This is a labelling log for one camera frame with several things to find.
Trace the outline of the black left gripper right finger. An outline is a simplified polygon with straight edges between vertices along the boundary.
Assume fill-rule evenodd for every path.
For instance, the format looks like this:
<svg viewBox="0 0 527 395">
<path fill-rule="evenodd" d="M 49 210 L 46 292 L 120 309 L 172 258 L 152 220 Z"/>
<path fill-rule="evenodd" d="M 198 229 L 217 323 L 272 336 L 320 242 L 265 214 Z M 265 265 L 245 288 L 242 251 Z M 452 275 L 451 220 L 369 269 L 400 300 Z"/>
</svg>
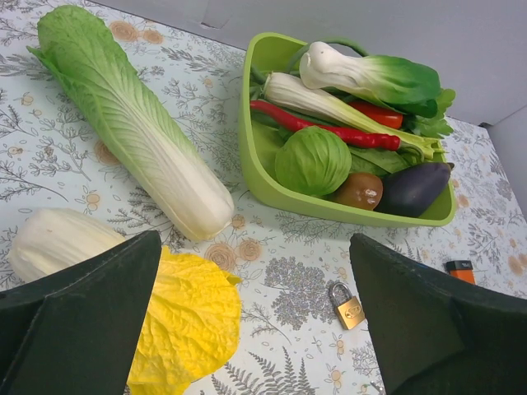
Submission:
<svg viewBox="0 0 527 395">
<path fill-rule="evenodd" d="M 350 259 L 388 394 L 524 394 L 526 301 L 363 234 Z"/>
</svg>

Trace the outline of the brass padlock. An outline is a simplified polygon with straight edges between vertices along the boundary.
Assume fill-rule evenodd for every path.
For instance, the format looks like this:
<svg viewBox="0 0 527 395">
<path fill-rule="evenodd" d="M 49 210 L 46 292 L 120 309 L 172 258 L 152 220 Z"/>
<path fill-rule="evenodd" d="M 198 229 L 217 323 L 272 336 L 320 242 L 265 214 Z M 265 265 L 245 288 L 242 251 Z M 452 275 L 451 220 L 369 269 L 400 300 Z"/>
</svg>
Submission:
<svg viewBox="0 0 527 395">
<path fill-rule="evenodd" d="M 329 299 L 344 329 L 351 330 L 366 319 L 359 299 L 345 283 L 334 282 L 329 287 Z"/>
</svg>

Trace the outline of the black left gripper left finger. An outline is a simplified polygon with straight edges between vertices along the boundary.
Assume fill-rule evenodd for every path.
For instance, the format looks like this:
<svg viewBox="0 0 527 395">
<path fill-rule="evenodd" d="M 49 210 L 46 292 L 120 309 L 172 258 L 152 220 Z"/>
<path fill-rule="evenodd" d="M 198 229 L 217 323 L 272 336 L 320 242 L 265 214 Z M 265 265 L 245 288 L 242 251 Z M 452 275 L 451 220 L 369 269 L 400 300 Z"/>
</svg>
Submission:
<svg viewBox="0 0 527 395">
<path fill-rule="evenodd" d="M 121 394 L 161 256 L 144 231 L 1 294 L 3 394 Z"/>
</svg>

